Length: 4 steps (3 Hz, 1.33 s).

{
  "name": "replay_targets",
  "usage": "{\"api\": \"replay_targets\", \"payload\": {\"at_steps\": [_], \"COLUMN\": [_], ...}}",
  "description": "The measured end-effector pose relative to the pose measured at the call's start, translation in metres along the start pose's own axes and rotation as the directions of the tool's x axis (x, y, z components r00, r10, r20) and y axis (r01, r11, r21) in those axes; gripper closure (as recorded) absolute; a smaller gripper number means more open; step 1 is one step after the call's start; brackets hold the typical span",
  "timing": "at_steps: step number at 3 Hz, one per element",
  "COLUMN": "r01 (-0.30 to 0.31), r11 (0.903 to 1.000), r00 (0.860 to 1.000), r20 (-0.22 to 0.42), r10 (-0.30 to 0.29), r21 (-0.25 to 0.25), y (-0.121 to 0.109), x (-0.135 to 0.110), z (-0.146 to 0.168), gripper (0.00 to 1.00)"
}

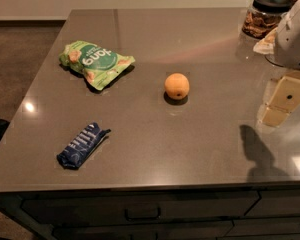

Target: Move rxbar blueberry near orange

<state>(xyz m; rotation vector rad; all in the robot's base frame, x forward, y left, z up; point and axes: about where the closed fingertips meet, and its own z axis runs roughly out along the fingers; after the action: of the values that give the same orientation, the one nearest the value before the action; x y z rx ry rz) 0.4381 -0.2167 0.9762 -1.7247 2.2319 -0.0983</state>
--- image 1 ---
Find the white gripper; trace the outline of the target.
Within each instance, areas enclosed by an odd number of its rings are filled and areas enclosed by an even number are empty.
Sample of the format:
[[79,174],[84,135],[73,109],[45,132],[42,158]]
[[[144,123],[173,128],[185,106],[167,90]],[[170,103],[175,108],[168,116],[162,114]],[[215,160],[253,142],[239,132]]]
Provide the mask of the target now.
[[[300,3],[295,3],[278,25],[274,58],[282,67],[300,70]],[[300,105],[300,71],[283,75],[275,83],[266,104],[260,106],[258,120],[264,125],[278,127],[288,118],[288,113]]]

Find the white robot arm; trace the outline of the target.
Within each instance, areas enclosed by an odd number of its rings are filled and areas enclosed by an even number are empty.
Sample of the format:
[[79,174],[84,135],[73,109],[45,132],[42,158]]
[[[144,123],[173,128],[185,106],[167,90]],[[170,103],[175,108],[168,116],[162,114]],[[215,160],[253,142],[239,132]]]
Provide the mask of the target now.
[[277,127],[300,105],[300,0],[253,51],[287,70],[278,80],[268,83],[258,112],[263,124]]

